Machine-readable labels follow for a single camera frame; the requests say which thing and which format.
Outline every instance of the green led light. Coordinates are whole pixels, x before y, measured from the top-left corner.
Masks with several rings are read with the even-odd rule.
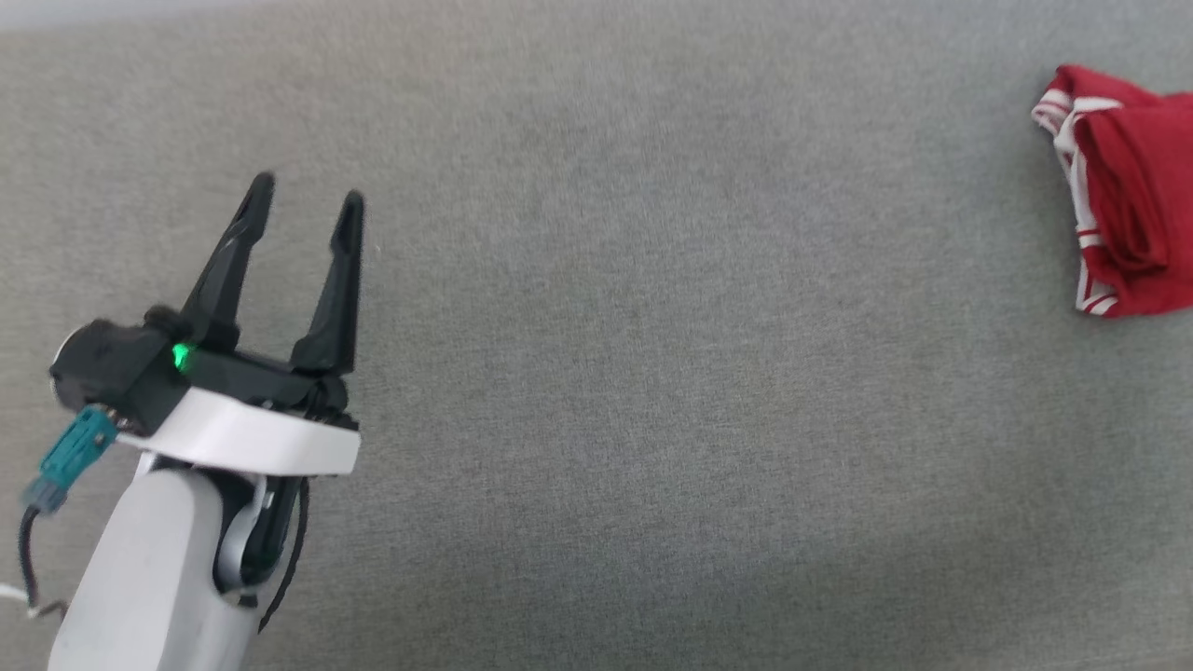
[[[174,345],[174,368],[181,373],[186,373],[186,361],[191,358],[192,351],[194,351],[193,345],[187,345],[186,343]]]

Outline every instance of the gray carpet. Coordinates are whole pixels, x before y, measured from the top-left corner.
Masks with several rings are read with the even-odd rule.
[[[58,341],[180,303],[270,168],[262,352],[367,198],[365,443],[248,669],[1181,667],[1193,313],[1073,309],[1028,111],[1063,61],[1193,87],[1191,21],[365,0],[0,33],[0,535],[68,419]],[[48,593],[134,462],[37,529]],[[5,669],[52,636],[0,609]]]

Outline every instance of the black cable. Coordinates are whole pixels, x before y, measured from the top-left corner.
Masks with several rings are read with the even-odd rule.
[[[33,574],[33,556],[29,546],[38,512],[33,506],[26,507],[25,516],[20,518],[20,529],[17,531],[17,553],[20,554],[20,574],[25,579],[25,598],[30,610],[37,608],[37,575]]]
[[[290,583],[295,579],[295,571],[298,568],[298,556],[302,554],[302,542],[307,537],[307,517],[310,509],[310,481],[308,478],[303,478],[298,481],[298,528],[295,529],[295,548],[290,552],[290,561],[286,562],[286,572],[282,575],[282,583],[278,585],[277,593],[273,595],[273,601],[270,602],[268,608],[265,609],[265,615],[261,616],[261,623],[256,627],[256,633],[260,634],[265,630],[265,626],[270,623],[270,618],[277,612],[278,608],[282,605],[282,599],[286,597],[286,589]]]
[[[37,593],[37,575],[33,574],[33,554],[31,541],[33,537],[33,521],[41,511],[33,506],[25,509],[25,515],[20,518],[20,528],[17,531],[17,553],[20,555],[20,575],[25,579],[25,603],[29,605],[31,617],[42,617],[58,611],[62,618],[67,616],[67,602],[56,601],[47,605],[38,605],[41,596]]]

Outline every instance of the folded fabric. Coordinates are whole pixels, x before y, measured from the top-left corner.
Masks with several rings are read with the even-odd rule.
[[[1032,118],[1053,135],[1077,215],[1077,309],[1193,306],[1193,93],[1061,66]]]

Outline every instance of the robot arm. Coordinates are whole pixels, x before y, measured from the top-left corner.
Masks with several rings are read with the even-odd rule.
[[[258,176],[180,313],[155,307],[137,327],[92,322],[50,368],[80,418],[26,491],[26,519],[52,513],[80,464],[107,444],[142,451],[63,618],[51,671],[239,669],[292,577],[308,479],[356,464],[360,435],[341,376],[354,368],[364,202],[345,199],[311,328],[284,363],[236,350],[241,284],[272,195],[272,176]],[[296,500],[291,561],[261,617],[256,595],[280,564]],[[26,587],[32,609],[31,566]]]

